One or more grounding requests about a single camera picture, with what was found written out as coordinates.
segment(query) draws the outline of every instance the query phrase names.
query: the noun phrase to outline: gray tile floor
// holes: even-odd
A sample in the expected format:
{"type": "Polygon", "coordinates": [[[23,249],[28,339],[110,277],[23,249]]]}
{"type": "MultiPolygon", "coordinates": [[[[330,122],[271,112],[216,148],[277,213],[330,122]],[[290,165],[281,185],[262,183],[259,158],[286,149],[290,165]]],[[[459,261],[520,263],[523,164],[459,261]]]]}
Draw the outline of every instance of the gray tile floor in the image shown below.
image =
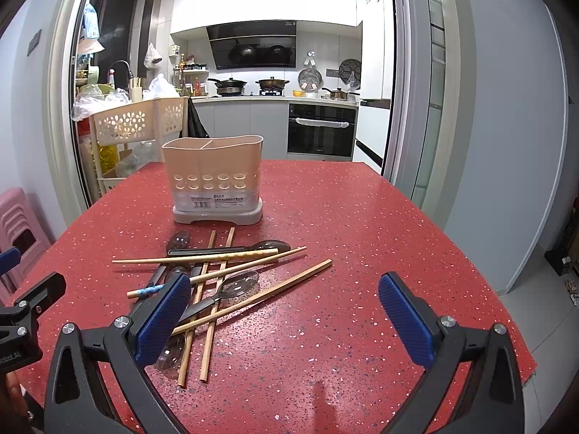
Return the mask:
{"type": "Polygon", "coordinates": [[[531,255],[513,289],[501,297],[537,362],[537,371],[523,388],[525,432],[535,434],[549,419],[579,370],[579,308],[573,306],[565,280],[543,258],[531,255]]]}

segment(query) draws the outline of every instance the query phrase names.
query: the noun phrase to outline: blue gripper pad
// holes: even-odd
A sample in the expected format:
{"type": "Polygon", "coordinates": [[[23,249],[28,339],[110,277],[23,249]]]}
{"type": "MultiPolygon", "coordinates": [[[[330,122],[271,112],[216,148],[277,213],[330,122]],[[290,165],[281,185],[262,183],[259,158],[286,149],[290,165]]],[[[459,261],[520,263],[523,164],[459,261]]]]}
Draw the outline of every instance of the blue gripper pad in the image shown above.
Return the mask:
{"type": "Polygon", "coordinates": [[[137,335],[134,359],[138,366],[150,366],[157,361],[175,325],[187,308],[190,296],[189,278],[181,274],[137,335]]]}
{"type": "Polygon", "coordinates": [[[429,368],[435,355],[432,333],[389,274],[380,278],[378,297],[412,362],[429,368]]]}
{"type": "Polygon", "coordinates": [[[6,274],[10,269],[20,264],[20,251],[13,247],[4,253],[0,253],[0,275],[6,274]]]}

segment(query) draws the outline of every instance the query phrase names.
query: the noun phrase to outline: pink plastic stool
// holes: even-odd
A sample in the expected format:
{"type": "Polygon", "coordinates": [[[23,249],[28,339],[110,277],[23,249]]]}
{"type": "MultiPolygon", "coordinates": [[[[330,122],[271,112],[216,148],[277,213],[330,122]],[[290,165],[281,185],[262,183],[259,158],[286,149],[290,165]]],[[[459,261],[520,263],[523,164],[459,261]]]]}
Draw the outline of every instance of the pink plastic stool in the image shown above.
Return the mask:
{"type": "Polygon", "coordinates": [[[20,264],[8,271],[8,276],[20,285],[49,247],[48,237],[42,231],[38,219],[21,187],[8,189],[0,195],[0,250],[17,247],[21,253],[20,264]]]}

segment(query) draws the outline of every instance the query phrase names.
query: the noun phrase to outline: screw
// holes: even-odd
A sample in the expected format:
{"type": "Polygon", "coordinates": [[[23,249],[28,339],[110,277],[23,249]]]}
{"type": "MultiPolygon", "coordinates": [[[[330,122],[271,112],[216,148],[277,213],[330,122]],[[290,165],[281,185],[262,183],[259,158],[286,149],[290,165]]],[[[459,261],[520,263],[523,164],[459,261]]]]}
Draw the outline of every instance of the screw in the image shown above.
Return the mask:
{"type": "Polygon", "coordinates": [[[115,326],[117,328],[124,328],[128,325],[128,318],[126,316],[120,316],[115,320],[115,326]]]}
{"type": "Polygon", "coordinates": [[[504,335],[507,332],[507,327],[502,323],[497,323],[494,325],[494,332],[504,335]]]}
{"type": "Polygon", "coordinates": [[[67,323],[63,326],[63,333],[70,335],[74,331],[74,323],[67,323]]]}
{"type": "Polygon", "coordinates": [[[452,316],[449,316],[449,315],[444,315],[440,319],[440,322],[442,323],[442,326],[446,326],[447,328],[452,328],[456,324],[456,320],[452,316]]]}

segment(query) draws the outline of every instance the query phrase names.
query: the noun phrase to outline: speckled tabletop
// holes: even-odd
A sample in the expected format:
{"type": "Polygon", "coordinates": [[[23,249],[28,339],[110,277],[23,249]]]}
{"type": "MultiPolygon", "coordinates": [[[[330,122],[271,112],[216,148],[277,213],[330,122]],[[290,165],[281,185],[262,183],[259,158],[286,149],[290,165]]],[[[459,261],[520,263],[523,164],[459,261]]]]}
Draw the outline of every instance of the speckled tabletop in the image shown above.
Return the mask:
{"type": "MultiPolygon", "coordinates": [[[[152,367],[151,380],[192,433],[354,434],[379,432],[419,379],[378,298],[381,274],[396,271],[439,315],[462,326],[505,323],[520,373],[536,364],[484,278],[425,215],[363,163],[264,161],[263,219],[237,227],[233,244],[266,238],[306,244],[306,255],[268,267],[262,289],[325,259],[334,265],[273,301],[218,323],[208,383],[198,380],[204,327],[193,343],[187,389],[152,367]]],[[[152,266],[111,264],[113,257],[163,255],[177,230],[206,247],[210,230],[223,245],[230,224],[182,226],[172,220],[163,165],[152,163],[82,215],[42,257],[22,288],[51,271],[67,280],[66,295],[39,319],[43,359],[19,372],[38,400],[52,348],[66,322],[88,329],[125,315],[125,293],[143,286],[152,266]]],[[[468,366],[462,364],[431,429],[451,413],[468,366]]],[[[125,423],[138,421],[110,367],[107,386],[125,423]]]]}

